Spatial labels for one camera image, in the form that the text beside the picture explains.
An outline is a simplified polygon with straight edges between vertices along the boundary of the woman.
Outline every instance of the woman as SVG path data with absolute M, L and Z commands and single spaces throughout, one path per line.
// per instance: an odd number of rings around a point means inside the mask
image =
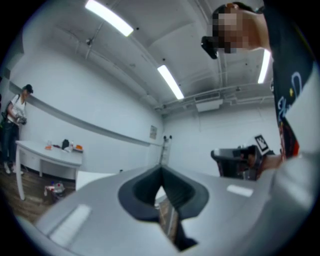
M 34 91 L 30 84 L 22 89 L 22 93 L 14 96 L 7 107 L 7 118 L 2 129 L 2 160 L 5 172 L 10 174 L 16 172 L 16 141 L 19 140 L 19 126 L 27 123 L 25 107 L 26 99 Z M 8 162 L 12 162 L 12 169 L 9 169 Z

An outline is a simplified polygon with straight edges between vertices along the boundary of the ceiling light fixture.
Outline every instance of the ceiling light fixture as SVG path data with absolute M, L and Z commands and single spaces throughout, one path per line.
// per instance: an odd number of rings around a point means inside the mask
M 130 25 L 128 25 L 128 23 L 126 23 L 122 18 L 120 18 L 113 11 L 109 10 L 107 7 L 103 6 L 97 1 L 89 0 L 86 3 L 85 8 L 103 18 L 106 22 L 114 26 L 126 37 L 134 31 L 134 29 Z
M 266 74 L 267 74 L 268 66 L 270 62 L 270 56 L 271 56 L 270 52 L 268 50 L 264 50 L 258 84 L 263 84 L 265 82 L 265 78 L 266 78 Z
M 158 67 L 158 71 L 161 74 L 161 76 L 164 78 L 164 80 L 166 81 L 170 89 L 173 91 L 176 98 L 178 100 L 182 100 L 184 98 L 184 95 L 182 94 L 179 86 L 177 85 L 175 79 L 171 75 L 166 65 L 162 65 L 161 67 Z

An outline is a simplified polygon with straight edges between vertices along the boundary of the jeans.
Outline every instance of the jeans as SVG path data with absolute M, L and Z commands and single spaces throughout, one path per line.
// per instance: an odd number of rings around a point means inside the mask
M 9 122 L 8 120 L 4 122 L 2 128 L 2 139 L 1 139 L 1 149 L 2 149 L 2 161 L 5 162 L 16 162 L 16 151 L 17 144 L 16 141 L 19 140 L 19 126 L 14 122 Z

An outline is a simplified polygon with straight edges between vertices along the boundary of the white t-shirt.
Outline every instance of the white t-shirt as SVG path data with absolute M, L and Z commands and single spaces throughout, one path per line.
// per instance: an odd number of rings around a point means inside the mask
M 25 113 L 26 101 L 24 101 L 24 103 L 22 104 L 21 103 L 21 95 L 20 95 L 19 99 L 18 99 L 18 97 L 19 97 L 19 95 L 17 94 L 11 100 L 11 103 L 13 105 L 12 112 L 14 115 L 18 114 L 22 117 L 25 117 L 26 116 L 26 113 Z M 9 121 L 15 123 L 16 125 L 19 125 L 9 113 L 8 113 L 8 119 L 9 119 Z

